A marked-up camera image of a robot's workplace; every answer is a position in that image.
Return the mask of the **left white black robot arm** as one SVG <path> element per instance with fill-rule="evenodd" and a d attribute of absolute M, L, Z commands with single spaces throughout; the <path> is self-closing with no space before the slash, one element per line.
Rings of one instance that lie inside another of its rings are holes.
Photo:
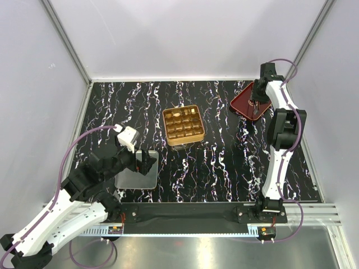
<path fill-rule="evenodd" d="M 128 169 L 147 175 L 158 166 L 156 151 L 128 149 L 93 151 L 71 171 L 59 191 L 35 219 L 16 234 L 1 237 L 6 254 L 13 254 L 14 268 L 44 268 L 65 244 L 87 228 L 123 216 L 119 200 L 106 184 Z"/>

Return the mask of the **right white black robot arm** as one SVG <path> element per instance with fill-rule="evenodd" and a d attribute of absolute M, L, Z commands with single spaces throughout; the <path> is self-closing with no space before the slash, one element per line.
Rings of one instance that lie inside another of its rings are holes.
<path fill-rule="evenodd" d="M 289 96 L 285 79 L 278 75 L 275 62 L 290 63 L 297 72 L 297 66 L 290 60 L 279 58 L 265 62 L 260 66 L 260 78 L 255 80 L 250 100 L 254 112 L 259 112 L 260 105 L 271 103 L 274 114 L 270 122 L 267 143 L 270 147 L 269 168 L 266 180 L 258 196 L 253 215 L 258 221 L 267 222 L 284 213 L 283 187 L 287 168 L 294 151 L 302 140 L 307 112 L 298 108 Z"/>

